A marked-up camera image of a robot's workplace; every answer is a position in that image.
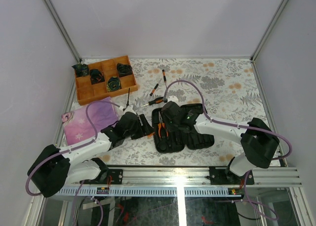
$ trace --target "tabletop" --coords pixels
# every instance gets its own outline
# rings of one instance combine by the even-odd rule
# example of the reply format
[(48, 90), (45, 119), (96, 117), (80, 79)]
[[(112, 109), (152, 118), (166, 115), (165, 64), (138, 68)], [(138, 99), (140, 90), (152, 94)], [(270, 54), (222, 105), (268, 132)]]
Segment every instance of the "tabletop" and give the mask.
[[(86, 64), (102, 59), (87, 59)], [(165, 92), (161, 80), (152, 97), (149, 96), (155, 84), (162, 78), (165, 70), (167, 84), (183, 79), (193, 82), (202, 92), (207, 112), (212, 117), (220, 117), (237, 122), (250, 121), (253, 117), (267, 117), (255, 81), (249, 59), (131, 59), (138, 91), (131, 92), (129, 103), (139, 107)], [(174, 84), (168, 92), (179, 99), (179, 105), (201, 103), (196, 90), (184, 83)], [(113, 97), (112, 101), (125, 105), (127, 95)], [(137, 110), (145, 114), (151, 124), (152, 110), (164, 103), (146, 106)], [(72, 110), (81, 108), (74, 98)], [(177, 153), (159, 153), (153, 137), (137, 140), (126, 139), (123, 145), (107, 152), (101, 159), (109, 165), (152, 165), (152, 166), (225, 166), (234, 157), (243, 152), (241, 145), (230, 140), (214, 136), (212, 147), (190, 150), (185, 147)], [(65, 137), (62, 146), (66, 146)], [(279, 166), (273, 161), (272, 166)]]

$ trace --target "floral tablecloth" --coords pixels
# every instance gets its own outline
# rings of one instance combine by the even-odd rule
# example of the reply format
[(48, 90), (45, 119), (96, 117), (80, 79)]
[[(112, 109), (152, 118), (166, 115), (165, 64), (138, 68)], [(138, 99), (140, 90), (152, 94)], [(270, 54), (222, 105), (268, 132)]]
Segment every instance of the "floral tablecloth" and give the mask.
[[(101, 61), (88, 59), (86, 64)], [(189, 80), (202, 91), (206, 109), (213, 117), (235, 121), (250, 121), (258, 117), (267, 122), (259, 90), (248, 59), (131, 59), (138, 91), (130, 94), (129, 103), (136, 107), (163, 95), (165, 85), (161, 80), (153, 97), (149, 94), (162, 78), (164, 69), (167, 84), (178, 79)], [(179, 104), (200, 103), (198, 93), (188, 84), (175, 84), (168, 95), (175, 95)], [(125, 105), (127, 95), (112, 98)], [(137, 110), (144, 113), (151, 123), (152, 110), (163, 103)], [(72, 110), (80, 108), (75, 98)], [(65, 138), (62, 146), (67, 145)], [(101, 159), (110, 165), (175, 165), (175, 166), (224, 166), (231, 158), (243, 152), (237, 143), (215, 136), (215, 144), (207, 149), (161, 154), (156, 151), (153, 138), (126, 139), (123, 145), (107, 152)], [(273, 161), (272, 166), (279, 166)]]

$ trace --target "table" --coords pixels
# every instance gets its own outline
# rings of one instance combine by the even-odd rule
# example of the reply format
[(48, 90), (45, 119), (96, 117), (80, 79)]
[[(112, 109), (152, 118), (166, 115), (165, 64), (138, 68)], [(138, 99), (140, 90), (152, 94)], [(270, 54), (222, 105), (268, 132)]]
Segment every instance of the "table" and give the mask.
[[(87, 59), (86, 64), (102, 59)], [(130, 94), (129, 103), (135, 106), (164, 94), (165, 85), (161, 80), (153, 97), (149, 94), (166, 73), (167, 83), (178, 79), (193, 82), (202, 91), (206, 109), (212, 117), (235, 121), (250, 121), (258, 117), (267, 123), (259, 90), (249, 59), (131, 59), (138, 91)], [(188, 84), (175, 84), (168, 95), (175, 95), (179, 104), (200, 103), (199, 94)], [(112, 101), (125, 105), (127, 95), (112, 98)], [(163, 103), (143, 107), (137, 112), (144, 113), (151, 123), (151, 112), (162, 107)], [(72, 110), (81, 106), (75, 97)], [(66, 146), (65, 137), (62, 146)], [(243, 152), (237, 143), (215, 136), (212, 147), (189, 150), (187, 147), (178, 153), (161, 154), (156, 151), (153, 137), (137, 140), (126, 139), (123, 145), (107, 152), (101, 159), (108, 165), (153, 165), (153, 166), (225, 166)], [(271, 166), (279, 166), (273, 161)]]

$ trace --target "perforated metal strip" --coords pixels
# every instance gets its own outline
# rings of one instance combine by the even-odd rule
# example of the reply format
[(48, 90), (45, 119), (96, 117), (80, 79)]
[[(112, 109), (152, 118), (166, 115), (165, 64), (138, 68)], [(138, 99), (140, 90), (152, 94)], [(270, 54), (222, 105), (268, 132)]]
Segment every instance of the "perforated metal strip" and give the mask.
[[(74, 196), (78, 187), (65, 186), (56, 195)], [(229, 195), (226, 187), (185, 187), (186, 197), (226, 197)], [(111, 187), (110, 191), (98, 190), (95, 186), (83, 186), (78, 196), (147, 196), (174, 197), (177, 196), (176, 187)]]

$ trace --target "black tool case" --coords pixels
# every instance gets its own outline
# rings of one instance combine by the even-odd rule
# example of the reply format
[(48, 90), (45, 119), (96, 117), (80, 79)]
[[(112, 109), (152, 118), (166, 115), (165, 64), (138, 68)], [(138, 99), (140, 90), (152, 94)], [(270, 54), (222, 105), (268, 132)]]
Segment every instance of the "black tool case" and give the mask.
[[(186, 112), (189, 112), (192, 109), (197, 110), (201, 114), (203, 113), (202, 104), (187, 104), (182, 105), (181, 108), (185, 108)], [(159, 115), (161, 108), (157, 108), (152, 112), (152, 126), (155, 130), (154, 141), (155, 147), (159, 153), (175, 153), (180, 152), (184, 149), (186, 145), (189, 149), (203, 149), (208, 148), (214, 145), (214, 136), (213, 135), (202, 135), (202, 134), (186, 134), (181, 131), (168, 132), (168, 148), (160, 149), (159, 142), (160, 138), (158, 135), (158, 124), (159, 124)]]

